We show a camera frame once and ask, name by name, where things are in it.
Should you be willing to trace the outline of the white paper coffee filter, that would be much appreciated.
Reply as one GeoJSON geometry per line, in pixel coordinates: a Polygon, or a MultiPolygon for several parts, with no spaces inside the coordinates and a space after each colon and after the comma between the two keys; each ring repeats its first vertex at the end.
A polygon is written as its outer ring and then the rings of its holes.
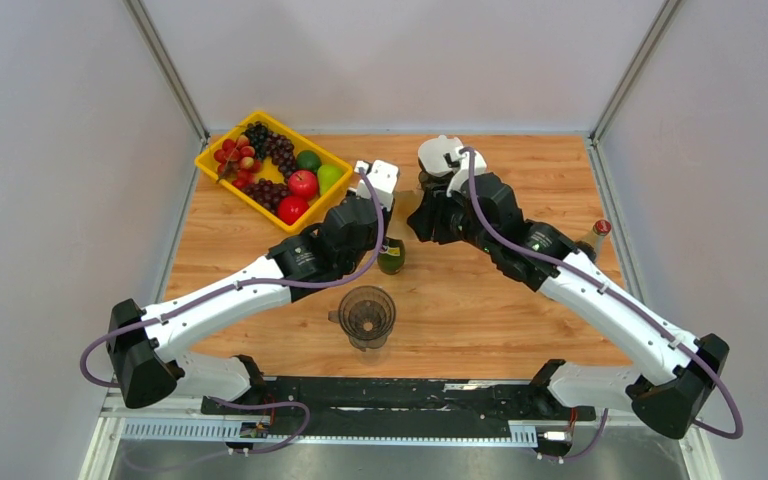
{"type": "Polygon", "coordinates": [[[428,175],[443,178],[460,170],[464,147],[458,137],[439,135],[423,142],[418,149],[421,169],[428,175]]]}

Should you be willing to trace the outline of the grey clear plastic dripper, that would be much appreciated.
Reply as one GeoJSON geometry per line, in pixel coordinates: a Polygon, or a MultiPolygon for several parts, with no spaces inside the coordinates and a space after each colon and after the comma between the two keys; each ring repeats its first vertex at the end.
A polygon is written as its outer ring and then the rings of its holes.
{"type": "Polygon", "coordinates": [[[385,345],[396,321],[393,298],[382,288],[360,286],[350,290],[328,320],[338,324],[349,343],[360,351],[385,345]]]}

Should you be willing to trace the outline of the dark olive coffee dripper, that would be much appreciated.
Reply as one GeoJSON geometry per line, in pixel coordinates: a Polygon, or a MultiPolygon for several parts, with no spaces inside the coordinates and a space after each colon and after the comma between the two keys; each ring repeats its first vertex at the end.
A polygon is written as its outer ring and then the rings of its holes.
{"type": "Polygon", "coordinates": [[[447,196],[448,187],[453,177],[453,173],[449,172],[442,176],[434,176],[426,171],[421,171],[418,175],[419,186],[423,193],[423,196],[447,196]]]}

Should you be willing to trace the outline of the brown paper coffee filter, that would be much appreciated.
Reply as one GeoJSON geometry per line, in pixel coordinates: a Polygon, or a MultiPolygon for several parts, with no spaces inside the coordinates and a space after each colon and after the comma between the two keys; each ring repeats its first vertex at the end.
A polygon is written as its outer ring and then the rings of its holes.
{"type": "Polygon", "coordinates": [[[408,218],[420,207],[423,196],[422,190],[416,189],[396,192],[391,221],[406,225],[408,218]]]}

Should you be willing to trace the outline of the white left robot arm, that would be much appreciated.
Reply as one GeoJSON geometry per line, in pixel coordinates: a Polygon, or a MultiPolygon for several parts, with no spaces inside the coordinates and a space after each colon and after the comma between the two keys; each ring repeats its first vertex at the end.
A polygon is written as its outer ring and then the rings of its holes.
{"type": "Polygon", "coordinates": [[[322,222],[227,278],[160,304],[117,303],[105,349],[126,407],[194,394],[227,399],[243,414],[257,412],[266,388],[252,378],[249,359],[198,355],[191,346],[253,314],[353,281],[364,256],[380,249],[392,206],[392,194],[361,188],[322,222]]]}

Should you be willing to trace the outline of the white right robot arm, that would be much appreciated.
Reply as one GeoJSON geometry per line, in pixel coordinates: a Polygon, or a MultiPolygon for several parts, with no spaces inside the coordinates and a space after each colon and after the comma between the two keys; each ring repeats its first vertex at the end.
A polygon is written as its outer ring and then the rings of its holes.
{"type": "Polygon", "coordinates": [[[596,328],[631,366],[588,367],[550,360],[534,377],[531,403],[544,417],[568,407],[634,413],[651,430],[683,438],[716,386],[729,345],[698,337],[661,318],[623,290],[557,228],[524,217],[513,189],[493,173],[447,193],[450,175],[422,173],[423,199],[407,224],[421,242],[468,243],[487,253],[506,277],[558,302],[596,328]]]}

